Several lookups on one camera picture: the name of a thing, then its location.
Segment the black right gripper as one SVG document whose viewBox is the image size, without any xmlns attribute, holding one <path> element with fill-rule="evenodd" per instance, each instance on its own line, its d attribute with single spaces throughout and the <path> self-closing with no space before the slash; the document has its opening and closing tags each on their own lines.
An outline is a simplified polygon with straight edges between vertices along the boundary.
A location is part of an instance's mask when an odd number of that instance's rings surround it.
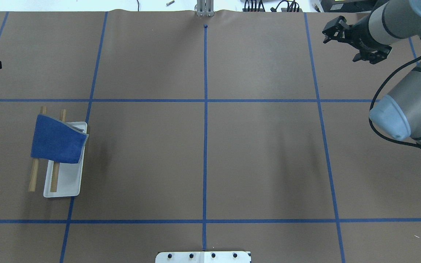
<svg viewBox="0 0 421 263">
<path fill-rule="evenodd" d="M 331 40 L 346 43 L 358 50 L 352 59 L 353 62 L 368 61 L 370 64 L 377 64 L 387 59 L 392 47 L 374 40 L 369 32 L 368 22 L 368 17 L 364 17 L 349 25 L 344 16 L 338 16 L 327 22 L 323 28 L 323 43 Z"/>
</svg>

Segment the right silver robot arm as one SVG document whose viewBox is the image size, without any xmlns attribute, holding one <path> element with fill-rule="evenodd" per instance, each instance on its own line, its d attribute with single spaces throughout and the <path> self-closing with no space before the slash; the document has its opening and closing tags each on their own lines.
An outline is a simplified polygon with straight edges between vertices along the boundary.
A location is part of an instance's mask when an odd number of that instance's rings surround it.
<svg viewBox="0 0 421 263">
<path fill-rule="evenodd" d="M 381 0 L 370 14 L 348 24 L 338 16 L 323 28 L 323 43 L 346 43 L 358 53 L 353 62 L 378 64 L 392 44 L 409 37 L 421 40 L 421 0 Z M 369 107 L 369 126 L 394 144 L 421 150 L 421 56 L 394 70 L 379 86 Z"/>
</svg>

